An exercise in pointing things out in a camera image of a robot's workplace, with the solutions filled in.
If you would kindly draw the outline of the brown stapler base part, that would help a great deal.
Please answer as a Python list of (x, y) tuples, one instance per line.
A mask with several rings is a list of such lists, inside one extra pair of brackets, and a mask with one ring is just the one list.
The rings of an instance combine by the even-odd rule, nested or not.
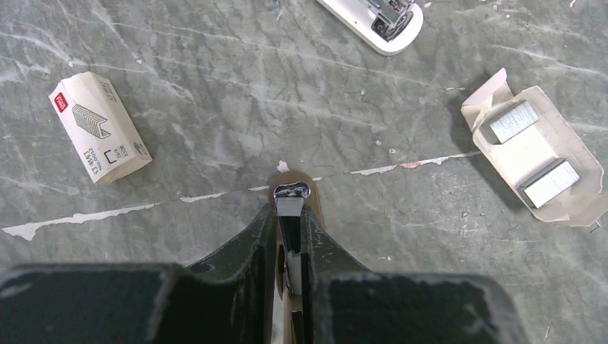
[(304, 291), (305, 225), (309, 209), (322, 219), (318, 190), (313, 179), (301, 171), (286, 171), (277, 176), (268, 189), (267, 200), (277, 215), (277, 251), (275, 286), (282, 306), (284, 343), (305, 342)]

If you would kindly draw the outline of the white staple box tray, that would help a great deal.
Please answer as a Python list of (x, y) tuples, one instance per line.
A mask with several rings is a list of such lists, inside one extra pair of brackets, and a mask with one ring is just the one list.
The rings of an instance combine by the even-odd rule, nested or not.
[[(527, 100), (539, 121), (504, 144), (486, 126), (511, 106)], [(540, 221), (562, 226), (591, 226), (607, 212), (604, 169), (539, 86), (511, 92), (505, 69), (498, 70), (461, 105), (473, 143), (509, 188)], [(556, 159), (566, 159), (581, 179), (539, 209), (530, 207), (518, 187)]]

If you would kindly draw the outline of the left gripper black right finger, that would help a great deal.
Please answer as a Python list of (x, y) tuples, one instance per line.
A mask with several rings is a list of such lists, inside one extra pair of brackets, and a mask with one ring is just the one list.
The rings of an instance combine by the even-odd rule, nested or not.
[(302, 212), (307, 343), (526, 343), (512, 298), (477, 274), (377, 272)]

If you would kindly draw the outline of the white staple box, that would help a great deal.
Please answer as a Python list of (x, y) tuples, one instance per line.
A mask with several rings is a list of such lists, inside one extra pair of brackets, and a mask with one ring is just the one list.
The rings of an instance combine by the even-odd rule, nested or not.
[(110, 80), (79, 73), (59, 81), (49, 100), (93, 183), (112, 183), (153, 160)]

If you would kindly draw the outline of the staple strip in tray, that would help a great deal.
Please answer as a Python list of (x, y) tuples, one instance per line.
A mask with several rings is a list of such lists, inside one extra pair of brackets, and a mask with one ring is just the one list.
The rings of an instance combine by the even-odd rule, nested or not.
[(498, 143), (504, 144), (538, 121), (537, 112), (527, 100), (524, 100), (503, 111), (486, 126)]
[(518, 187), (518, 191), (530, 207), (539, 209), (571, 188), (580, 179), (580, 175), (570, 162), (560, 158), (525, 180)]

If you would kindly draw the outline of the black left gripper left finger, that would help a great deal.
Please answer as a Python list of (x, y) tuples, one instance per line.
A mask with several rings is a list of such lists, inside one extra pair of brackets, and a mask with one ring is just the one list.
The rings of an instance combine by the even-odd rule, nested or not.
[(276, 209), (185, 267), (22, 264), (1, 274), (3, 343), (269, 343)]

